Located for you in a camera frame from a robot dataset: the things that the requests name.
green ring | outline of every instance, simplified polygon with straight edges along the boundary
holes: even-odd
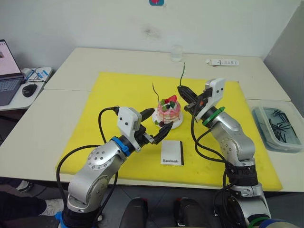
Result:
[[[270,219],[270,218],[268,218],[268,217],[255,218],[254,220],[251,221],[251,223],[249,224],[248,228],[252,228],[256,223],[258,223],[260,221],[268,220],[268,219]]]
[[[221,112],[223,112],[225,109],[225,107],[220,107],[218,110],[216,110],[211,116],[209,116],[207,118],[207,120],[205,120],[203,122],[203,125],[206,126],[211,120],[213,120],[218,114],[220,114]]]

plastic container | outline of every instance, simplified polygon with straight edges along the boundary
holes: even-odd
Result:
[[[304,150],[304,120],[291,102],[261,100],[252,114],[267,149]]]
[[[171,48],[171,60],[173,62],[180,62],[182,60],[182,46],[174,45]]]

power strip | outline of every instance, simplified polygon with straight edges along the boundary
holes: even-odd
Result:
[[[210,66],[239,66],[236,59],[206,59],[206,63]]]

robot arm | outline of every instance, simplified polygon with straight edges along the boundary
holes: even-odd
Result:
[[[173,123],[164,125],[156,136],[148,135],[146,128],[141,125],[141,121],[153,112],[154,109],[139,113],[132,108],[119,108],[117,126],[122,136],[113,137],[106,144],[96,147],[69,184],[67,209],[62,217],[66,227],[91,228],[109,180],[127,157],[133,151],[139,152],[144,145],[158,144],[166,137]]]
[[[215,107],[223,97],[224,83],[222,78],[208,81],[199,96],[186,86],[179,86],[178,91],[189,103],[185,110],[194,115],[197,121],[202,120],[220,144],[223,156],[228,161],[226,171],[229,182],[234,183],[226,199],[226,211],[237,227],[247,227],[258,217],[270,218],[270,212],[262,185],[257,180],[253,141],[243,133],[240,124],[223,111],[224,107]]]

black cable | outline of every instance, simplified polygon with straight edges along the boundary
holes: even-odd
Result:
[[[184,67],[183,67],[183,70],[182,70],[181,77],[180,77],[180,86],[181,86],[181,79],[184,76],[184,73],[185,73],[185,63],[184,63]]]
[[[215,153],[216,155],[218,155],[221,158],[221,160],[220,159],[211,158],[211,157],[207,157],[206,155],[204,155],[203,158],[206,158],[206,159],[214,161],[214,162],[223,162],[222,160],[226,161],[226,159],[224,158],[224,156],[221,155],[219,152],[217,152],[217,151],[215,151],[215,150],[213,150],[213,149],[211,149],[209,147],[203,146],[203,145],[201,145],[199,143],[199,140],[202,137],[204,137],[206,134],[208,134],[211,131],[211,129],[208,129],[208,131],[206,131],[203,135],[201,135],[199,139],[196,139],[196,137],[195,137],[195,133],[194,133],[194,120],[195,120],[195,115],[196,115],[196,113],[197,113],[197,111],[199,109],[199,105],[200,105],[201,101],[202,101],[202,98],[200,97],[199,100],[198,100],[198,102],[195,105],[195,108],[194,108],[194,112],[193,112],[192,119],[191,119],[191,136],[192,136],[192,138],[193,138],[193,140],[195,142],[195,145],[199,146],[200,148],[202,148],[204,150],[207,150],[207,151],[210,151],[212,153]]]
[[[32,196],[32,197],[37,197],[37,196],[39,196],[39,195],[42,194],[46,189],[47,189],[47,187],[45,187],[42,191],[40,191],[38,194],[36,194],[35,196]]]
[[[101,115],[105,112],[105,111],[108,111],[108,110],[114,110],[116,107],[110,107],[110,108],[104,108],[103,110],[100,111],[99,115],[98,115],[98,126],[99,126],[99,130],[100,130],[100,134],[101,134],[101,137],[103,138],[103,141],[104,143],[106,143],[106,139],[105,139],[105,135],[104,135],[104,132],[103,132],[103,129],[101,127]]]
[[[101,127],[101,116],[102,116],[102,114],[103,114],[105,111],[114,110],[115,108],[117,108],[117,107],[104,108],[103,110],[100,111],[100,113],[99,113],[99,115],[98,115],[98,126],[99,126],[99,131],[100,131],[101,137],[102,137],[102,139],[103,139],[103,141],[104,141],[105,144],[106,144],[106,139],[105,139],[105,135],[104,135],[103,129],[102,129],[102,127]],[[112,194],[113,194],[113,192],[114,192],[114,189],[115,189],[115,187],[116,187],[116,184],[117,184],[117,179],[118,179],[118,172],[116,172],[116,174],[115,174],[114,183],[113,183],[113,186],[112,186],[112,188],[111,188],[111,190],[110,190],[110,192],[109,192],[107,198],[105,199],[105,201],[104,201],[103,204],[101,205],[101,208],[100,208],[99,212],[98,212],[97,215],[96,215],[96,218],[95,218],[95,220],[94,220],[94,222],[93,222],[93,227],[97,224],[97,222],[98,222],[98,217],[102,214],[102,212],[103,212],[103,210],[104,210],[106,204],[108,203],[110,197],[112,196]]]
[[[46,81],[41,80],[41,79],[37,79],[36,81],[34,81],[34,80],[33,80],[33,81],[26,81],[25,83],[31,83],[31,82],[33,82],[33,83],[34,83],[34,82],[43,82],[43,83],[46,83]]]
[[[42,66],[42,67],[41,67],[41,66],[40,66],[40,67],[37,67],[37,68],[35,69],[35,74],[36,74],[36,75],[38,75],[37,70],[38,70],[38,69],[40,69],[40,68],[45,68],[45,66]]]
[[[62,184],[61,184],[61,180],[60,180],[60,169],[61,169],[61,166],[62,164],[64,163],[64,161],[70,156],[72,155],[73,153],[79,151],[79,150],[83,150],[83,149],[86,149],[86,148],[93,148],[93,147],[97,147],[97,146],[100,146],[100,145],[87,145],[87,146],[81,146],[81,147],[78,147],[74,150],[72,150],[71,152],[69,152],[68,154],[66,154],[59,162],[58,166],[57,166],[57,169],[56,169],[56,181],[57,181],[57,186],[59,188],[59,192],[60,192],[60,195],[61,195],[61,198],[63,200],[63,205],[64,205],[64,209],[67,208],[67,198],[65,196],[65,193],[63,191],[63,187],[62,187]]]
[[[38,75],[36,75],[33,79],[33,83],[35,84],[35,79],[38,77]]]
[[[228,165],[231,166],[231,168],[233,168],[233,169],[236,171],[236,167],[235,167],[232,163],[228,162],[228,161],[224,158],[224,156],[223,156],[222,154],[220,154],[219,152],[217,152],[217,151],[215,151],[215,150],[213,150],[213,149],[211,149],[211,148],[209,148],[209,147],[203,146],[203,145],[201,145],[201,144],[199,143],[199,141],[200,141],[206,134],[208,134],[208,133],[211,132],[211,128],[208,129],[204,134],[202,134],[198,139],[196,139],[195,133],[194,133],[194,119],[195,119],[195,114],[198,112],[199,105],[200,105],[201,101],[202,101],[202,99],[199,98],[199,100],[198,100],[198,102],[197,102],[197,104],[196,104],[196,106],[195,106],[195,108],[194,108],[194,112],[193,112],[192,119],[191,119],[191,128],[190,128],[190,129],[191,129],[191,136],[192,136],[192,138],[193,138],[193,140],[194,140],[194,142],[195,142],[195,146],[194,146],[195,151],[196,151],[196,153],[197,153],[199,156],[201,156],[201,157],[203,157],[203,158],[205,158],[205,159],[207,159],[207,160],[228,164]],[[205,150],[207,150],[207,151],[210,151],[210,152],[212,152],[212,153],[215,153],[215,154],[218,155],[221,159],[211,158],[211,157],[208,157],[208,156],[202,154],[202,153],[198,150],[198,146],[199,146],[200,148],[202,148],[202,149],[205,149]],[[229,219],[229,216],[228,216],[227,204],[226,204],[226,201],[225,201],[225,192],[226,192],[226,190],[228,190],[229,188],[231,188],[233,185],[236,184],[237,179],[235,179],[235,180],[233,181],[233,183],[231,183],[231,184],[229,184],[229,185],[226,186],[226,175],[227,175],[227,170],[226,170],[226,168],[225,168],[225,171],[224,171],[224,174],[223,174],[223,187],[222,187],[222,189],[220,189],[218,192],[216,192],[216,194],[214,195],[214,198],[213,198],[213,208],[214,208],[215,213],[217,213],[221,219],[224,219],[227,223],[229,223],[232,227],[234,227],[235,224],[234,224],[233,222],[231,222],[231,220]],[[221,200],[222,200],[223,209],[224,209],[224,213],[225,213],[224,215],[221,215],[221,214],[217,211],[217,208],[216,208],[216,199],[217,199],[217,197],[218,197],[220,194],[221,194]]]

